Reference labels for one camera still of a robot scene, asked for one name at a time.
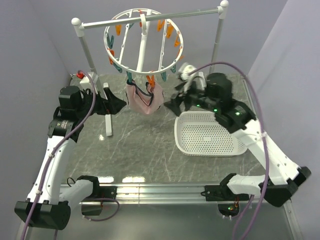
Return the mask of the orange front clothes peg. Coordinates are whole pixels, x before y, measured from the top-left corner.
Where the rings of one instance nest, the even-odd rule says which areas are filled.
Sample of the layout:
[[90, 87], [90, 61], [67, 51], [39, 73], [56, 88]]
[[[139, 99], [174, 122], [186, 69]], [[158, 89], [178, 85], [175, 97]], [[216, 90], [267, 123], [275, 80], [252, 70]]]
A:
[[156, 85], [155, 76], [154, 75], [147, 75], [146, 78], [147, 78], [147, 81], [148, 81], [150, 87], [154, 88]]

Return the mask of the pink underwear navy trim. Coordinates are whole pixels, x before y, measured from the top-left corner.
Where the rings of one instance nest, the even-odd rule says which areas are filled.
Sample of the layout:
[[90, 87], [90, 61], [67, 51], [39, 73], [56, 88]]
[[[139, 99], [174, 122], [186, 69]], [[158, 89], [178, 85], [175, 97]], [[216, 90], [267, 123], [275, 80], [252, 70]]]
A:
[[133, 111], [144, 115], [153, 114], [164, 103], [163, 88], [158, 83], [151, 87], [149, 82], [146, 82], [145, 91], [143, 91], [134, 80], [127, 80], [125, 95], [128, 106]]

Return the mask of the teal front clothes peg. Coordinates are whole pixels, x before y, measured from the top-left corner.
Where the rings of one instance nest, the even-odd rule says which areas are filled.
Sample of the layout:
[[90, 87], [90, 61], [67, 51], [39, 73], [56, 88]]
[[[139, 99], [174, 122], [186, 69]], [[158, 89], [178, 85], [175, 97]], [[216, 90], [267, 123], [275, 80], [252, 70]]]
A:
[[132, 73], [129, 71], [126, 71], [126, 75], [127, 75], [127, 84], [131, 85], [133, 82], [133, 76]]

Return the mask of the white perforated plastic basket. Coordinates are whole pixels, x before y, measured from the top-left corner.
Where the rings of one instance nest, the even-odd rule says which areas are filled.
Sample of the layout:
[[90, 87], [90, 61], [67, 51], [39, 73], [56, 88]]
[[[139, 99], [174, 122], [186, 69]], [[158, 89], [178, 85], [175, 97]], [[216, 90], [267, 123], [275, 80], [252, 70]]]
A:
[[184, 155], [193, 157], [232, 157], [247, 151], [209, 111], [186, 111], [176, 117], [174, 139]]

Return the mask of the white round clip hanger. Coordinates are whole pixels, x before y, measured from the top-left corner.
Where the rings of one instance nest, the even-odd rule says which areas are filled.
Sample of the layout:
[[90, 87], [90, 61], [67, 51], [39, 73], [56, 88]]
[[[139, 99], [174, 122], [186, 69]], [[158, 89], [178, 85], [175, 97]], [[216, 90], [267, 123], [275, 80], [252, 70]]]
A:
[[[138, 22], [139, 22], [139, 27], [141, 28], [141, 39], [140, 39], [140, 45], [139, 45], [139, 54], [138, 54], [138, 60], [137, 60], [137, 66], [136, 69], [129, 68], [128, 66], [125, 66], [123, 64], [123, 56], [124, 56], [124, 51], [126, 48], [126, 42], [129, 39], [128, 33], [130, 29], [128, 29], [127, 25], [134, 23], [134, 22], [128, 22], [129, 19], [133, 17], [133, 13], [139, 13], [139, 16], [137, 17]], [[123, 35], [123, 40], [122, 44], [120, 46], [120, 54], [118, 57], [115, 57], [115, 52], [112, 49], [109, 49], [107, 46], [107, 40], [106, 40], [106, 34], [108, 33], [110, 35], [110, 26], [106, 26], [104, 29], [104, 46], [108, 54], [109, 62], [111, 65], [113, 65], [113, 62], [115, 62], [117, 65], [119, 65], [122, 70], [131, 72], [132, 74], [136, 75], [144, 75], [144, 76], [149, 76], [151, 74], [161, 74], [162, 72], [167, 72], [172, 68], [174, 65], [177, 65], [177, 62], [183, 58], [183, 49], [184, 49], [184, 40], [183, 40], [183, 35], [178, 28], [178, 26], [168, 17], [165, 19], [160, 18], [159, 20], [165, 20], [165, 25], [161, 29], [162, 31], [162, 39], [161, 39], [161, 48], [160, 48], [160, 54], [159, 54], [159, 63], [158, 63], [158, 68], [156, 70], [150, 70], [150, 71], [143, 71], [143, 66], [145, 62], [145, 55], [146, 55], [146, 47], [147, 47], [147, 40], [148, 40], [148, 35], [149, 35], [149, 29], [150, 29], [150, 20], [148, 20], [148, 17], [158, 17], [160, 16], [160, 12], [155, 11], [153, 9], [149, 8], [132, 8], [128, 9], [126, 11], [123, 11], [116, 16], [112, 18], [112, 22], [117, 21], [117, 20], [122, 20], [121, 24], [116, 24], [116, 25], [124, 25], [125, 30], [124, 30], [124, 35]], [[172, 60], [172, 63], [169, 64], [168, 66], [163, 65], [163, 58], [165, 55], [165, 43], [166, 43], [166, 26], [167, 23], [171, 23], [174, 26], [174, 31], [173, 33], [176, 33], [180, 35], [180, 41], [181, 41], [181, 47], [178, 47], [178, 52], [177, 56], [175, 59]]]

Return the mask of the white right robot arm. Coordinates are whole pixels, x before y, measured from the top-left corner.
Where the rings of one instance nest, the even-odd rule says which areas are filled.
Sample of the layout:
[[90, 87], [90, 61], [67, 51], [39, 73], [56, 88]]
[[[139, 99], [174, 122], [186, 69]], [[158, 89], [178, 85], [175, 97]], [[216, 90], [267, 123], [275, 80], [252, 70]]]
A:
[[195, 106], [214, 114], [217, 123], [245, 145], [266, 170], [259, 176], [230, 173], [219, 184], [218, 194], [231, 200], [237, 195], [262, 197], [274, 207], [287, 202], [310, 176], [306, 166], [298, 166], [261, 129], [262, 121], [244, 102], [233, 98], [233, 84], [223, 73], [211, 73], [198, 88], [197, 75], [180, 73], [181, 83], [175, 87], [165, 107], [176, 116]]

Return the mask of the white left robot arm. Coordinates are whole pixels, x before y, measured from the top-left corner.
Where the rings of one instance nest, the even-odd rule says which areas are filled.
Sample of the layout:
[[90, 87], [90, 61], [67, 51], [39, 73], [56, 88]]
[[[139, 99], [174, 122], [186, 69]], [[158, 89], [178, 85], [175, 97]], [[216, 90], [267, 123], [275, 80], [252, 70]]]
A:
[[99, 179], [82, 175], [65, 193], [61, 182], [70, 155], [78, 142], [84, 121], [91, 115], [116, 115], [126, 106], [108, 87], [106, 98], [90, 89], [67, 86], [60, 90], [59, 106], [48, 127], [45, 156], [37, 179], [25, 201], [17, 201], [14, 212], [30, 227], [63, 230], [72, 210], [84, 199], [101, 196]]

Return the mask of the teal front right peg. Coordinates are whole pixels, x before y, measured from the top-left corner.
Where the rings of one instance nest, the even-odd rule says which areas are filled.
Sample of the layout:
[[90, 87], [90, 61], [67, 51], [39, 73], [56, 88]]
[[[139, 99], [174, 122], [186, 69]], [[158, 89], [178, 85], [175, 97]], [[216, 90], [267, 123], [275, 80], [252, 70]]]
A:
[[163, 80], [164, 82], [166, 82], [166, 81], [167, 81], [167, 73], [164, 71], [164, 72], [162, 72], [160, 75], [161, 75], [162, 80]]

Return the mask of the teal left front peg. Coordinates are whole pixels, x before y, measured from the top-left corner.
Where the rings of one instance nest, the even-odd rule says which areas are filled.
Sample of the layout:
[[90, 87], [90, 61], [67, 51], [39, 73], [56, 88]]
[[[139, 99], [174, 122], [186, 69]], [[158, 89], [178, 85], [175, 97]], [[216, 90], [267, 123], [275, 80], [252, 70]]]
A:
[[122, 73], [122, 72], [123, 72], [123, 69], [122, 69], [118, 64], [116, 64], [115, 62], [113, 62], [112, 65], [115, 67], [115, 69], [116, 69], [119, 73]]

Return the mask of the orange right middle peg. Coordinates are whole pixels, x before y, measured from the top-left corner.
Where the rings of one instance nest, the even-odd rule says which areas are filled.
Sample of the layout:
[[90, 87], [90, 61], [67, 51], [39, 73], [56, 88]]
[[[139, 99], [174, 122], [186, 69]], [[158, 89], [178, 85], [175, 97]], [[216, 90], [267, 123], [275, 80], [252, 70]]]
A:
[[175, 48], [180, 48], [181, 47], [181, 40], [180, 40], [180, 35], [179, 34], [176, 35], [176, 38], [175, 38], [175, 41], [174, 41], [174, 47]]

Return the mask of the teal left back peg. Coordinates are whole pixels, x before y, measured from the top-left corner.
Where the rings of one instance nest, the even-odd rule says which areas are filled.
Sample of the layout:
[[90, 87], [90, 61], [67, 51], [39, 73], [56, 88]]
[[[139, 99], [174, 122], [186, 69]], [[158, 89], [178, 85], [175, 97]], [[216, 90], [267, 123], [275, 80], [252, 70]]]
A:
[[108, 33], [105, 36], [106, 36], [107, 47], [109, 49], [112, 49], [114, 45], [115, 37], [113, 35], [109, 35]]

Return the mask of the orange right upper peg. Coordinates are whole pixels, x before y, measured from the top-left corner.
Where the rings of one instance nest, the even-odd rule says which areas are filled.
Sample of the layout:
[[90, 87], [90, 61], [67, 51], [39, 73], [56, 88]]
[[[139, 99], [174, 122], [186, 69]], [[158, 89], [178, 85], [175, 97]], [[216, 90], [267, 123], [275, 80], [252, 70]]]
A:
[[173, 26], [170, 22], [168, 22], [168, 23], [166, 24], [165, 37], [166, 37], [167, 39], [170, 39], [174, 30], [175, 30], [174, 26]]

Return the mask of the orange back left peg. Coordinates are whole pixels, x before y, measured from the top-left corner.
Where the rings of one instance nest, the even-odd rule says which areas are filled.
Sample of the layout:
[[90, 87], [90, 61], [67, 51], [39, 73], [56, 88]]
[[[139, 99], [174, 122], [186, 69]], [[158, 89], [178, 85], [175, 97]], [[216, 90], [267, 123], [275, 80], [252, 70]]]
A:
[[116, 25], [115, 26], [115, 31], [116, 31], [116, 35], [120, 36], [121, 32], [122, 32], [122, 25], [121, 24]]

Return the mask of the white clothes rack stand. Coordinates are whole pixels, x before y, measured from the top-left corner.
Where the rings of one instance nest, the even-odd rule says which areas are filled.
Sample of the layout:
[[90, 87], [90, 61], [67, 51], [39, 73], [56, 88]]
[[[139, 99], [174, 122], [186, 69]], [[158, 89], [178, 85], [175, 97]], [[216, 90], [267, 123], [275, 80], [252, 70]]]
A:
[[[150, 20], [149, 32], [147, 37], [146, 43], [146, 50], [145, 50], [145, 58], [142, 70], [144, 72], [154, 71], [158, 68], [159, 60], [160, 60], [160, 49], [162, 44], [162, 35], [163, 32], [157, 31], [157, 24], [159, 19], [169, 18], [175, 23], [175, 19], [177, 18], [187, 18], [187, 17], [195, 17], [201, 15], [211, 15], [216, 14], [218, 16], [218, 25], [216, 34], [219, 35], [221, 33], [221, 28], [223, 21], [226, 18], [227, 10], [229, 7], [229, 2], [223, 0], [217, 7], [210, 8], [210, 9], [199, 9], [199, 10], [192, 10], [192, 11], [185, 11], [185, 12], [177, 12], [177, 13], [161, 13], [159, 16], [150, 16], [147, 19]], [[128, 32], [128, 40], [126, 42], [122, 63], [131, 68], [136, 69], [138, 63], [138, 56], [139, 56], [139, 47], [141, 41], [141, 33], [142, 30], [140, 28], [140, 23], [138, 17], [140, 16], [139, 13], [135, 12], [132, 14], [132, 18], [128, 20], [128, 22], [134, 22], [134, 25]], [[117, 36], [115, 25], [121, 24], [122, 20], [116, 20], [112, 22], [112, 19], [105, 20], [105, 21], [97, 21], [97, 22], [88, 22], [84, 23], [79, 18], [75, 17], [71, 20], [71, 24], [75, 30], [75, 33], [80, 41], [82, 50], [84, 52], [85, 58], [88, 62], [89, 72], [94, 72], [98, 75], [98, 80], [96, 84], [93, 82], [92, 78], [88, 75], [88, 73], [84, 73], [89, 78], [91, 83], [91, 89], [93, 92], [100, 94], [102, 98], [106, 98], [104, 93], [104, 88], [109, 87], [111, 92], [119, 99], [126, 102], [126, 106], [124, 108], [130, 108], [127, 102], [126, 97], [126, 84], [127, 84], [127, 73], [125, 70], [122, 73], [119, 73], [116, 68], [110, 64], [109, 56], [107, 54], [105, 44], [104, 44], [104, 31], [106, 26], [110, 26], [109, 34], [114, 36], [114, 44], [113, 50], [115, 57], [120, 55], [121, 51], [121, 44], [123, 42], [123, 37], [125, 33], [125, 26], [122, 26], [121, 35]], [[94, 63], [92, 54], [90, 52], [88, 43], [87, 43], [87, 35], [86, 30], [88, 29], [103, 29], [103, 45], [104, 49], [107, 54], [107, 65], [115, 70], [115, 73], [108, 74], [108, 73], [98, 73], [96, 65]], [[170, 65], [173, 62], [173, 59], [176, 58], [179, 49], [174, 47], [174, 42], [176, 39], [177, 34], [174, 32], [170, 39], [165, 40], [165, 47], [164, 47], [164, 57], [162, 65], [164, 67]], [[169, 74], [178, 74], [178, 63], [181, 62], [182, 59], [178, 60], [176, 63], [176, 73], [172, 73], [170, 70], [166, 72], [167, 79]], [[158, 83], [162, 87], [163, 81], [161, 74], [153, 74], [151, 73], [149, 76], [154, 75], [155, 83]], [[146, 82], [147, 75], [138, 75], [132, 73], [133, 81], [145, 92], [146, 91]], [[112, 136], [114, 133], [114, 115], [104, 115], [105, 118], [105, 133], [108, 137]]]

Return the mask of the aluminium mounting rail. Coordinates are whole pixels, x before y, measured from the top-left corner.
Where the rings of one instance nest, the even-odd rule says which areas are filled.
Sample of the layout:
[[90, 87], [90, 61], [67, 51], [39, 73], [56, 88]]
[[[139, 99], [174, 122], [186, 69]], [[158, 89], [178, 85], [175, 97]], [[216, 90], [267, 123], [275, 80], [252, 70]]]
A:
[[99, 198], [116, 199], [121, 204], [202, 204], [232, 203], [237, 197], [222, 194], [214, 183], [101, 183], [97, 196], [75, 199], [81, 204], [93, 204]]

